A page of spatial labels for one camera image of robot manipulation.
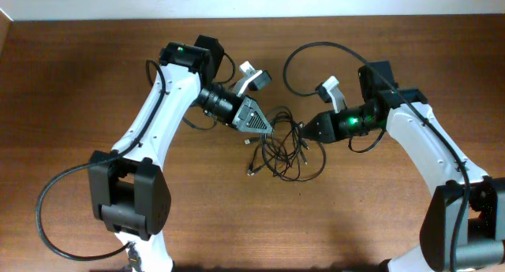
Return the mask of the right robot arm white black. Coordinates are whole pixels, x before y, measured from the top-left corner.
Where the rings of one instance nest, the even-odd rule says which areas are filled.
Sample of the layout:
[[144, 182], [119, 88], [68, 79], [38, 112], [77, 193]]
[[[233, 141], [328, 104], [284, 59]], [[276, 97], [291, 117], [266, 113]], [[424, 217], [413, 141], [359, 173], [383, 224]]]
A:
[[334, 143], [379, 129], [409, 155], [432, 195], [418, 246], [380, 271], [475, 271], [504, 262], [504, 180], [473, 163], [443, 130], [425, 96], [401, 89], [388, 61], [359, 68], [364, 103], [346, 106], [334, 76], [316, 87], [332, 110], [301, 130], [304, 138]]

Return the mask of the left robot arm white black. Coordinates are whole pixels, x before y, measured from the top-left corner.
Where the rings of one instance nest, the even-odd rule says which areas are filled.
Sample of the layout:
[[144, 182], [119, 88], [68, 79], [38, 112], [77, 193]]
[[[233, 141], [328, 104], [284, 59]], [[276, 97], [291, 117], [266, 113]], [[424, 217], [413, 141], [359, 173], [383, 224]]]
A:
[[199, 106], [239, 132], [272, 131], [257, 101], [245, 93], [264, 88], [271, 76], [246, 61], [240, 66], [242, 78], [228, 90], [214, 81], [224, 55], [219, 41], [205, 35], [193, 45], [168, 43], [129, 130], [110, 152], [95, 151], [90, 158], [93, 214], [125, 245], [135, 271], [174, 268], [163, 236], [171, 205], [163, 165], [187, 109]]

